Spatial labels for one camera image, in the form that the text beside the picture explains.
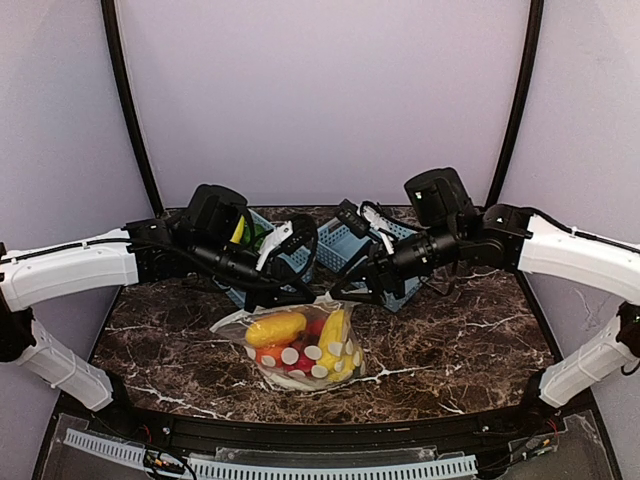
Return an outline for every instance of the brown marble surface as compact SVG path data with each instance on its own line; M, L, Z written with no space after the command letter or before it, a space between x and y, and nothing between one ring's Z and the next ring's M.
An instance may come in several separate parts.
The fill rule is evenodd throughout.
M258 208L278 221L333 208ZM409 219L408 208L395 215ZM473 413L516 404L528 376L552 357L511 275L461 267L454 293L423 287L397 314L360 305L352 327L367 374L329 392L269 386L240 346L209 328L237 310L205 283L171 280L127 287L108 320L93 363L120 374L134 403L182 415L248 422L378 423ZM432 279L446 285L447 272ZM324 293L337 280L315 267Z

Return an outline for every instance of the red toy fruit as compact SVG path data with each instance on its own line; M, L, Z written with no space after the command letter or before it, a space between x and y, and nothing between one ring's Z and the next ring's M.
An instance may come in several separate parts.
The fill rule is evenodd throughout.
M307 333L319 337L322 334L322 329L324 328L325 323L327 323L326 318L310 322L307 325Z
M311 372L311 368L316 364L313 360L307 357L304 353L300 354L300 358L295 364L296 369L302 370L304 373Z

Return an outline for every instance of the white robot arm segment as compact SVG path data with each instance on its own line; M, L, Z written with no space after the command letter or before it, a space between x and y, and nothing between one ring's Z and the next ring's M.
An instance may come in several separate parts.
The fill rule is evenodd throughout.
M85 245L78 248L0 265L0 273L4 275L0 289L9 309L17 312L62 295L138 283L136 257L129 253L127 244L86 245L92 240L114 238L129 238L129 232L122 229L111 230L104 235L81 240L78 243ZM3 256L3 260L51 248L55 247L12 250Z
M538 215L528 230L533 236L524 241L518 270L573 280L640 305L640 255L568 234Z

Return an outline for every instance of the clear plastic bag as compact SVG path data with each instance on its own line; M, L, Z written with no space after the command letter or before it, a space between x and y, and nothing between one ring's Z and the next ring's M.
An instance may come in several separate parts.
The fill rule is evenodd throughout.
M274 384L323 390L364 374L364 352L351 330L353 307L324 296L309 305L240 310L211 331L245 347Z

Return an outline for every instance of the blue plastic basket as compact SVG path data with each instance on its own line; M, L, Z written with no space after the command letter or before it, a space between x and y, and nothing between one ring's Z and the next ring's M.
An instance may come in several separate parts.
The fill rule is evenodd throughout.
M273 230L274 228L276 228L275 225L273 225L267 219L258 215L253 210L250 210L250 212L251 212L251 217L253 218L253 223L255 225L260 225L265 230ZM309 251L308 248L300 247L291 255L281 254L280 258L283 258L291 266L291 268L293 268L294 271L299 272L300 270L302 270L302 267L304 267L305 264L307 263L307 259L309 258L309 255L311 255L311 252ZM305 283L309 283L312 278L313 278L313 265L311 266L311 268L309 268L309 270L307 270L307 273L304 274L304 277L302 277L302 281L304 281ZM290 287L284 287L284 288L285 290L292 290ZM229 296L229 298L233 300L233 303L235 303L238 306L238 308L244 308L244 300L245 300L245 297L247 296L245 292L243 292L242 290L238 290L236 288L230 288L229 290L227 290L226 293Z
M399 238L406 238L413 230L401 227L389 222L391 231ZM358 250L367 243L368 238L358 238L343 225L340 220L334 218L318 229L318 257L317 260L329 270L337 273L351 258L358 253ZM365 286L364 283L354 283L357 288ZM396 299L393 295L385 293L385 307L392 312L397 312L409 301L420 289L422 283L417 278L407 280L404 284L407 294L401 299Z

